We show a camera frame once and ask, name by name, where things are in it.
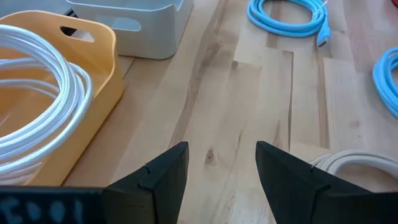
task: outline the white plastic bin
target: white plastic bin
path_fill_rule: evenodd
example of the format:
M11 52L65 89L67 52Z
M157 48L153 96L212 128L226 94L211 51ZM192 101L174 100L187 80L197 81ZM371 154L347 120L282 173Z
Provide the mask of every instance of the white plastic bin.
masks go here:
M193 0L67 0L77 16L110 26L120 55L165 59L177 50Z

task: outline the wood knot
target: wood knot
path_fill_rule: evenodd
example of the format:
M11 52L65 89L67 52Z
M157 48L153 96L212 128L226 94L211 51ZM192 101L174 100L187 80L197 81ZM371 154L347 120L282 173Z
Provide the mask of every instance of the wood knot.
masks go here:
M360 123L358 120L356 120L356 121L351 122L351 123L349 124L349 126L350 126L351 128L359 128L359 127L361 126L361 123Z
M239 63L237 61L232 61L231 69L236 69L238 67Z
M206 154L205 164L215 164L215 162L216 152L212 148L210 148Z

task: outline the wooden table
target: wooden table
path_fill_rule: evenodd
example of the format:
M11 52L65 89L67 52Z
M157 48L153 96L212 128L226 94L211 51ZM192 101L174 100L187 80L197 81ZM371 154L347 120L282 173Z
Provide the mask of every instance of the wooden table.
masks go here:
M398 159L398 120L371 78L398 45L390 0L329 1L331 42L270 34L246 18L248 0L195 0L178 52L122 58L124 96L65 185L105 186L179 141L190 165L179 223L272 223L254 150L270 142L306 161L369 149ZM273 18L307 22L301 6L274 1ZM373 191L398 190L387 174L346 167L340 176Z

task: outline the coiled cable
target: coiled cable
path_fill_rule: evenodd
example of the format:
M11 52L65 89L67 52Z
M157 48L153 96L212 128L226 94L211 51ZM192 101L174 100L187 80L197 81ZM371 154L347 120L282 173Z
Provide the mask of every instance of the coiled cable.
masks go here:
M328 25L326 2L322 2L322 0L289 0L310 10L312 19L307 24L288 24L279 22L267 15L262 9L265 1L251 0L248 5L248 18L256 26L287 37L308 37L318 32L317 45L319 47L330 40L331 31Z
M398 179L398 162L396 160L365 150L350 149L327 154L315 159L311 164L333 175L336 175L343 166L348 164L367 165L383 170Z
M67 62L50 43L31 31L0 25L0 47L30 56L1 59L0 70L41 68L53 74L58 84L30 78L0 79L0 88L28 88L54 98L36 119L0 138L0 185L20 184L76 129L91 103L93 86L82 68ZM48 139L56 131L59 134Z
M373 67L373 82L381 100L388 110L398 118L398 88L392 71L398 67L398 47L385 52Z

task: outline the orange tray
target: orange tray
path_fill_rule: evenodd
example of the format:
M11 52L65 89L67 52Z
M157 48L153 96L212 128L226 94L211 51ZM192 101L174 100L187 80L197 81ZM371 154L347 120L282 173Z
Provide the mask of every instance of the orange tray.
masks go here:
M0 24L31 30L49 41L72 63L85 69L93 81L95 96L75 132L42 162L25 185L61 185L124 90L115 49L116 37L107 26L44 11L23 11L0 19ZM61 27L91 34L94 41L69 37ZM0 47L0 59L26 57ZM56 84L52 74L39 69L0 71L0 78L34 78ZM53 99L32 90L0 88L0 136L12 133L47 109Z

